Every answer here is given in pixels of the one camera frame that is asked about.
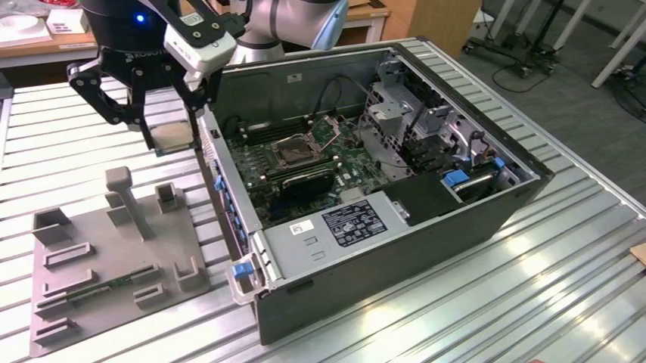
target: table leg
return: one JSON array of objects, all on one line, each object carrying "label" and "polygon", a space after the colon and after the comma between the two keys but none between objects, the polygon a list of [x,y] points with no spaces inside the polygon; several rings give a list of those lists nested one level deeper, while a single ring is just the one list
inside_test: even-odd
[{"label": "table leg", "polygon": [[553,43],[553,49],[556,51],[563,48],[563,44],[567,42],[568,37],[572,35],[573,28],[577,25],[577,22],[581,20],[583,14],[585,13],[587,5],[592,0],[583,0],[576,8],[576,12],[569,19],[567,26],[563,29],[563,33],[557,36],[556,42]]},{"label": "table leg", "polygon": [[615,56],[609,60],[609,62],[605,65],[605,68],[603,68],[601,72],[597,74],[596,79],[592,81],[592,87],[599,88],[605,82],[607,77],[612,74],[615,71],[616,67],[621,63],[627,53],[632,50],[635,47],[636,42],[641,39],[643,34],[646,33],[646,20],[641,21],[641,24],[636,28],[635,32],[632,33],[631,37],[627,39],[625,44],[623,47],[616,51]]},{"label": "table leg", "polygon": [[491,27],[491,38],[495,39],[497,32],[504,24],[504,19],[507,19],[508,11],[511,10],[511,6],[513,5],[515,0],[504,0],[503,8],[495,18],[493,26]]},{"label": "table leg", "polygon": [[639,10],[636,11],[635,15],[632,16],[625,26],[623,27],[621,32],[619,33],[615,40],[609,44],[609,48],[616,49],[616,47],[619,47],[620,42],[625,39],[627,34],[632,31],[636,23],[640,21],[644,12],[646,12],[646,2],[639,7]]},{"label": "table leg", "polygon": [[365,43],[372,43],[381,40],[384,23],[385,23],[384,17],[376,17],[374,19],[372,19],[370,27],[366,30]]},{"label": "table leg", "polygon": [[540,3],[541,0],[532,0],[532,3],[528,5],[527,11],[524,12],[523,19],[520,19],[520,23],[517,24],[517,28],[515,29],[515,34],[524,33],[524,29],[527,29],[528,22],[532,20],[537,5],[540,5]]}]

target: circuit board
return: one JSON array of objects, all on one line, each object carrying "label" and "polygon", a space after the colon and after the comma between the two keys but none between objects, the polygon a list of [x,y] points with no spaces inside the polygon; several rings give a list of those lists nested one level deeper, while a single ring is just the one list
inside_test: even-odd
[{"label": "circuit board", "polygon": [[[317,147],[322,147],[333,139],[334,132],[325,122],[316,122],[313,125],[308,137]],[[342,191],[357,188],[364,194],[368,194],[388,183],[374,160],[360,147],[358,140],[352,134],[353,128],[350,120],[340,121],[340,135],[325,149],[316,153],[320,161],[314,166],[300,168],[294,172],[285,169],[284,161],[280,161],[280,155],[276,153],[274,142],[246,146],[238,139],[226,141],[237,172],[264,228],[341,204],[340,193]],[[270,182],[274,179],[269,175],[302,175],[321,169],[332,169],[334,173],[329,192],[322,193],[306,203],[302,203],[301,200],[292,202],[282,200],[276,203],[274,183]]]}]

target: workbench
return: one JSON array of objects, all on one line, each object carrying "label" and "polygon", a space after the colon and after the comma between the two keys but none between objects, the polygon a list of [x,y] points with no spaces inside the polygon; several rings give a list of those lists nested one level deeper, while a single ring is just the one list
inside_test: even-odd
[{"label": "workbench", "polygon": [[[169,181],[184,189],[213,289],[38,362],[646,359],[644,267],[627,251],[646,238],[643,207],[432,44],[400,42],[556,173],[495,236],[260,346],[250,307],[230,299],[210,181],[192,151],[154,157],[141,135],[108,125],[66,84],[18,89],[0,119],[0,361],[29,359],[31,213],[106,206],[101,177],[116,166],[132,170],[136,197]],[[114,81],[104,86],[125,96]],[[146,101],[150,122],[182,117],[173,92]]]}]

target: blue latch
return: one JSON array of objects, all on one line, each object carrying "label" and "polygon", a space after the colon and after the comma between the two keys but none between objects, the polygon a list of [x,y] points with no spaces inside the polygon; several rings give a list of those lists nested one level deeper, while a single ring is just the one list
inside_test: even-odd
[{"label": "blue latch", "polygon": [[214,190],[220,191],[224,189],[224,179],[221,178],[221,175],[214,177]]},{"label": "blue latch", "polygon": [[452,188],[455,185],[465,182],[468,180],[468,175],[464,170],[453,170],[444,175],[444,183]]},{"label": "blue latch", "polygon": [[248,275],[253,274],[253,265],[250,262],[242,262],[233,265],[233,277],[236,279],[244,278]]},{"label": "blue latch", "polygon": [[493,165],[500,170],[504,167],[504,160],[501,160],[499,157],[493,159]]}]

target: black cable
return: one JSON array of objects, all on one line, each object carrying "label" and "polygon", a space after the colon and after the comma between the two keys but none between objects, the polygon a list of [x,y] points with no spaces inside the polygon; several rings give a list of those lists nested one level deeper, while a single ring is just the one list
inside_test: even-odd
[{"label": "black cable", "polygon": [[244,7],[244,15],[246,16],[248,19],[250,19],[252,10],[253,10],[253,0],[246,0],[246,6]]},{"label": "black cable", "polygon": [[415,114],[415,118],[412,119],[412,122],[411,124],[408,125],[408,127],[405,128],[405,131],[403,132],[403,140],[401,140],[401,144],[408,140],[408,138],[411,137],[411,134],[412,134],[412,128],[415,127],[416,123],[419,122],[420,120],[420,117],[421,117],[421,113],[424,112],[424,105],[420,105],[420,108],[419,110],[416,111],[416,114]]},{"label": "black cable", "polygon": [[504,57],[512,59],[515,62],[517,63],[523,63],[523,61],[517,58],[517,57],[513,57],[512,55],[507,54],[507,53],[503,53],[501,51],[499,51],[497,49],[495,48],[489,48],[487,47],[485,45],[477,45],[477,47],[483,47],[485,50],[488,50],[491,53],[496,53],[499,55],[503,55]]},{"label": "black cable", "polygon": [[225,119],[224,122],[221,123],[221,134],[228,135],[228,128],[229,128],[229,122],[230,120],[234,119],[234,122],[238,123],[242,121],[242,118],[238,115],[229,115]]},{"label": "black cable", "polygon": [[517,13],[517,17],[515,18],[515,22],[513,22],[513,33],[515,33],[515,29],[517,29],[517,23],[520,22],[520,18],[523,17],[524,11],[527,10],[527,6],[531,4],[531,2],[532,0],[527,0],[527,2],[523,5],[523,8],[520,9],[520,12]]},{"label": "black cable", "polygon": [[484,42],[493,42],[495,39],[491,36],[491,28],[488,27],[487,23],[487,17],[484,16],[484,11],[481,10],[484,8],[484,0],[481,0],[481,5],[480,5],[480,11],[481,11],[481,20],[484,21],[484,27],[487,28],[487,34],[484,35]]},{"label": "black cable", "polygon": [[639,97],[636,97],[635,93],[631,91],[631,89],[625,86],[625,84],[619,80],[619,85],[621,86],[621,88],[625,90],[625,92],[628,93],[628,95],[635,99],[636,103],[639,104],[639,106],[646,109],[646,103],[641,102],[641,100],[639,99]]},{"label": "black cable", "polygon": [[527,93],[529,92],[540,83],[543,83],[547,78],[551,76],[551,74],[545,75],[544,78],[537,81],[536,83],[533,83],[531,86],[528,86],[525,89],[511,89],[508,87],[504,87],[503,85],[499,84],[497,80],[495,79],[495,76],[497,76],[497,73],[500,73],[501,71],[509,69],[511,67],[513,67],[516,65],[516,63],[513,64],[509,64],[508,66],[504,66],[501,67],[499,70],[496,70],[492,74],[491,74],[491,81],[495,83],[495,85],[497,87],[500,87],[504,91],[508,91],[508,92],[513,92],[513,93]]},{"label": "black cable", "polygon": [[[613,79],[616,81],[616,83],[620,85],[620,87],[627,91],[627,87],[625,85],[623,84],[623,82],[620,81],[620,79]],[[611,82],[607,83],[607,86],[611,88],[611,91],[612,91],[612,96],[615,97],[615,102],[616,102],[616,105],[623,109],[623,111],[625,111],[625,113],[632,116],[635,119],[637,119],[641,123],[646,123],[646,119],[641,118],[641,116],[639,114],[636,114],[628,107],[625,104],[623,104],[621,102],[621,99],[619,97],[619,87],[613,87],[611,86]]]},{"label": "black cable", "polygon": [[376,101],[374,100],[374,96],[372,96],[372,94],[366,91],[365,87],[362,87],[362,85],[357,82],[356,79],[345,76],[344,74],[337,74],[336,76],[332,76],[332,78],[329,78],[325,81],[325,85],[322,86],[322,89],[320,90],[318,97],[316,99],[316,104],[313,106],[313,110],[309,113],[309,119],[316,119],[316,116],[317,116],[317,114],[320,112],[320,106],[321,106],[321,103],[322,103],[322,97],[325,96],[326,88],[329,87],[329,85],[332,84],[332,82],[336,82],[337,83],[337,86],[338,86],[338,93],[337,93],[336,100],[334,100],[334,104],[333,104],[333,107],[336,108],[336,103],[341,99],[341,83],[338,82],[338,79],[345,79],[346,81],[349,81],[356,86],[356,88],[358,88],[361,90],[361,92],[366,95],[366,97],[372,101]]}]

